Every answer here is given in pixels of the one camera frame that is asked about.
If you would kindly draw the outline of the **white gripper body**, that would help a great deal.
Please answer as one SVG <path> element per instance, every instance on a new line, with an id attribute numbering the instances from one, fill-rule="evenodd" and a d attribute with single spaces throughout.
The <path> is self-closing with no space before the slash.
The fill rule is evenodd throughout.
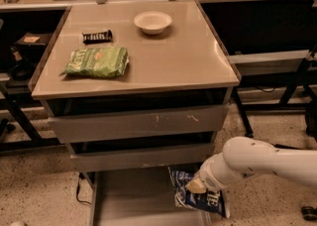
<path id="1" fill-rule="evenodd" d="M 208 190 L 219 191 L 224 189 L 226 185 L 216 177 L 217 160 L 209 158 L 200 167 L 198 176 L 201 182 Z"/>

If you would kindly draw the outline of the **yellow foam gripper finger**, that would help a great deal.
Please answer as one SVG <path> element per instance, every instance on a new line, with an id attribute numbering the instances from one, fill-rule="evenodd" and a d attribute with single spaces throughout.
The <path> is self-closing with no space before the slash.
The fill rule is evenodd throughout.
<path id="1" fill-rule="evenodd" d="M 205 193 L 207 191 L 206 186 L 202 182 L 202 180 L 196 175 L 193 179 L 191 179 L 185 186 L 192 193 Z"/>

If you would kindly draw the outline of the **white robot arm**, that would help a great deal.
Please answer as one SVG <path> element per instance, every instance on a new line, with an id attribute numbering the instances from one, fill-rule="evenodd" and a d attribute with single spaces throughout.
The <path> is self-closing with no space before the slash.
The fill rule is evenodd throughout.
<path id="1" fill-rule="evenodd" d="M 317 152 L 277 148 L 267 142 L 235 137 L 225 143 L 221 153 L 201 165 L 186 188 L 192 193 L 218 191 L 261 174 L 316 187 Z"/>

